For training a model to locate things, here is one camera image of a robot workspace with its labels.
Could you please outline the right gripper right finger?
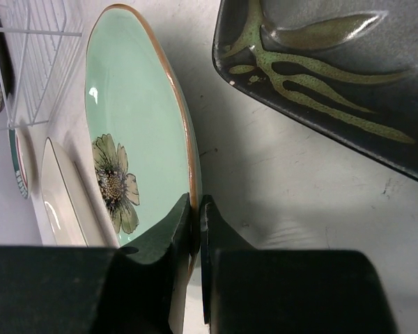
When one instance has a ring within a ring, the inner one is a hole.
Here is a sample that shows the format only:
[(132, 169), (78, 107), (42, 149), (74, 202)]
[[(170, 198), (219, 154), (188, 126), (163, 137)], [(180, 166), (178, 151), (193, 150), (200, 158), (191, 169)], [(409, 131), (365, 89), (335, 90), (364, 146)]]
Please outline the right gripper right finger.
[(378, 273), (356, 250), (259, 250), (200, 206), (203, 316), (211, 333), (396, 333)]

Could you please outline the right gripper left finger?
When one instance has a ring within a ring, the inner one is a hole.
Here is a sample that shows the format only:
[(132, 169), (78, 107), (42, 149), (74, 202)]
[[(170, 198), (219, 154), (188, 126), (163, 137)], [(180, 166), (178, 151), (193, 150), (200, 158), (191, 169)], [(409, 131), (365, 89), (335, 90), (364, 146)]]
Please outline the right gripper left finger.
[(121, 248), (0, 246), (0, 333), (181, 333), (190, 249), (188, 194)]

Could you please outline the mint green round flower plate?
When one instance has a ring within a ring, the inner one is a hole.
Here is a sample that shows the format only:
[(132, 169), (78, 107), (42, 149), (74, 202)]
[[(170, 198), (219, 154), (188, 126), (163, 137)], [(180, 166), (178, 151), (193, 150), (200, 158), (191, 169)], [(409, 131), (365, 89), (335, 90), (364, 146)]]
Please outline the mint green round flower plate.
[(202, 196), (192, 119), (152, 28), (126, 4), (107, 6), (86, 49), (84, 86), (95, 183), (119, 246), (161, 221), (183, 194)]

